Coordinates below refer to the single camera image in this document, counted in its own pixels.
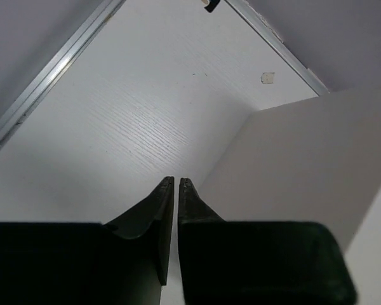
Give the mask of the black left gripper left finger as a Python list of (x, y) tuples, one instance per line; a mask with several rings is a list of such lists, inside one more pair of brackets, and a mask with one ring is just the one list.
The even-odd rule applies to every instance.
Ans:
[(174, 179), (112, 221), (0, 222), (0, 304), (159, 304)]

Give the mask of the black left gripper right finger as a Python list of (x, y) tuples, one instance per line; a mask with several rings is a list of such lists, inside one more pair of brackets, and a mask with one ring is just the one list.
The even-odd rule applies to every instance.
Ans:
[(178, 256), (186, 304), (355, 304), (340, 247), (317, 222), (226, 221), (182, 178)]

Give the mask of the white drawer cabinet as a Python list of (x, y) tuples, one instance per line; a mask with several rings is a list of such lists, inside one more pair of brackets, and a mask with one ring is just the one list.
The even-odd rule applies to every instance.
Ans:
[(347, 250), (381, 188), (381, 86), (253, 113), (200, 188), (227, 220), (324, 224)]

